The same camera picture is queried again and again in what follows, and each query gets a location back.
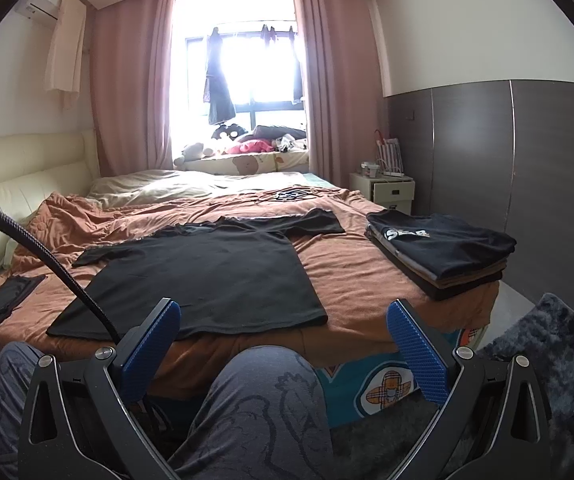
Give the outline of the black t-shirt floral trim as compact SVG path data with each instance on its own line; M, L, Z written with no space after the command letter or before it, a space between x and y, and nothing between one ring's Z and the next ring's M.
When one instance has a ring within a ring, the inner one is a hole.
M162 298L181 308L181 339L259 334L326 323L291 241L342 231L336 215L319 208L302 216L220 218L91 247L74 265L103 265L86 292L120 335L140 325Z

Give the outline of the stack of folded clothes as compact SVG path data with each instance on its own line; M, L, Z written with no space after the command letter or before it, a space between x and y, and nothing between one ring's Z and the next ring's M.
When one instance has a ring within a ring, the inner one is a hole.
M365 235L430 299L447 300L503 278L517 240L448 214L410 216L383 209Z

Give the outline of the cartoon print bed base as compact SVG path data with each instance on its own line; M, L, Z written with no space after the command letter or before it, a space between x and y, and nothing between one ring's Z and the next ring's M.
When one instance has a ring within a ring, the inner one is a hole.
M382 316L360 330L316 330L307 356L317 366L333 428L376 415L418 389Z

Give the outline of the orange-brown quilt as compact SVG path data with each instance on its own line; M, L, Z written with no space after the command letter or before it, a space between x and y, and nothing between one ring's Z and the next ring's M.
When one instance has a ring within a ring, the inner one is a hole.
M293 240L304 270L328 315L324 326L239 336L205 335L176 342L149 389L155 396L186 399L206 388L235 354L260 344L287 347L316 367L330 367L395 351L386 311L409 300L442 333L488 325L498 294L495 282L444 301L434 301L394 266L365 235L366 216L378 206L355 192L317 190L308 200L279 202L271 193L229 195L102 209L78 195L54 193L29 222L29 231L70 266L86 247L109 245L153 233L164 226L220 217L277 217L332 211L338 235Z

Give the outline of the person's grey patterned leg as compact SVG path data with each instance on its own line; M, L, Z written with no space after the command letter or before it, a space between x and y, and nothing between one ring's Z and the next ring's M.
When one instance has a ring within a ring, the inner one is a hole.
M135 416L182 479L336 475L321 382L288 348L248 348L197 398L154 396Z

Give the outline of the small folded black garment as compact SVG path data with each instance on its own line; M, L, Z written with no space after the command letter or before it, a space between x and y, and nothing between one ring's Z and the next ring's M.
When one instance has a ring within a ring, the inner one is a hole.
M13 276L8 278L0 286L0 324L13 313L41 284L44 275L33 276Z

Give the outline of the beige bed sheet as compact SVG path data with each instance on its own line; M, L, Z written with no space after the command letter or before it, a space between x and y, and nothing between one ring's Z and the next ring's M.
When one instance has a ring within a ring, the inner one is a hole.
M301 172L268 172L251 176L218 176L202 171L146 170L119 177L95 180L89 200L103 207L147 205L180 200L264 191L279 191L293 186L333 188L315 174Z

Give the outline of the plush toy on sill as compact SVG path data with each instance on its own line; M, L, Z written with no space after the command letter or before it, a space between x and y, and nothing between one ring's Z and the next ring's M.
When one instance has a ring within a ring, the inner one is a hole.
M187 162L197 162L197 160L212 157L213 155L213 148L209 148L209 146L205 146L205 144L198 142L184 148L182 154L173 160L173 164L176 167L181 167Z

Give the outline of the striped paper bag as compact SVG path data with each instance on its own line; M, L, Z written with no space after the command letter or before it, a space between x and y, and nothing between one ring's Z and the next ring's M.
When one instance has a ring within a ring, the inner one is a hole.
M378 164L383 174L404 174L401 145L398 138L386 139L379 129L375 130Z

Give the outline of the cream padded headboard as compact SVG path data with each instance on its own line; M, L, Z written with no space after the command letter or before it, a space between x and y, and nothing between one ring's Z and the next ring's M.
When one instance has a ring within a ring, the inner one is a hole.
M92 130L0 136L0 210L28 219L53 193L89 193L100 177Z

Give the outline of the red cloth on sill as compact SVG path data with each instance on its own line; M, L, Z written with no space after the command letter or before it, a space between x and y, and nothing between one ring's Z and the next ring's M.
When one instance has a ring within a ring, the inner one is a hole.
M271 142L263 139L252 139L240 143L234 143L227 152L231 155L270 153L274 148Z

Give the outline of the hanging dark garment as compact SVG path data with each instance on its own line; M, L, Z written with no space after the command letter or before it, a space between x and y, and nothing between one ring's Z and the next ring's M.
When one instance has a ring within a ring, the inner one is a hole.
M229 94L222 66L221 48L223 38L214 27L208 38L208 62L203 100L209 104L209 124L220 125L236 115L235 106Z

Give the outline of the pink curtain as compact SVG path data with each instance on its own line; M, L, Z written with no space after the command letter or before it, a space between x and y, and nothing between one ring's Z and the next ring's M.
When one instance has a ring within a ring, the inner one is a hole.
M91 99L103 177L170 169L175 0L124 0L95 16Z
M383 87L372 0L295 0L304 47L310 168L346 188L375 157Z

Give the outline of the left pink curtain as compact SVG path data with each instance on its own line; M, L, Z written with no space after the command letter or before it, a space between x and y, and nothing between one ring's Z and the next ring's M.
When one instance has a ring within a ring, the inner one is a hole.
M103 177L170 169L175 0L124 0L95 16L91 99Z

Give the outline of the white air conditioner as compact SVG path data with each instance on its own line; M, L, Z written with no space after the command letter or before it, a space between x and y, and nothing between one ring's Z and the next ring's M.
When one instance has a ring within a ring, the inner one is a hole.
M57 23L62 0L20 0L16 11L25 18L53 29Z

